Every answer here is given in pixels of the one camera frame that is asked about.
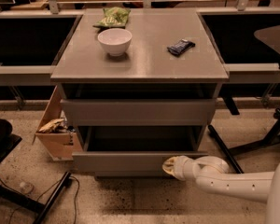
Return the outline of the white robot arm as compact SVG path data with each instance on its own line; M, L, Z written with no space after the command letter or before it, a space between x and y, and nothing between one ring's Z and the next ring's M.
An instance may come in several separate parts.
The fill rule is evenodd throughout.
M266 203L265 224L280 224L280 163L273 172L231 174L229 165L219 157L194 160L175 156L162 169L178 180L193 180L207 193Z

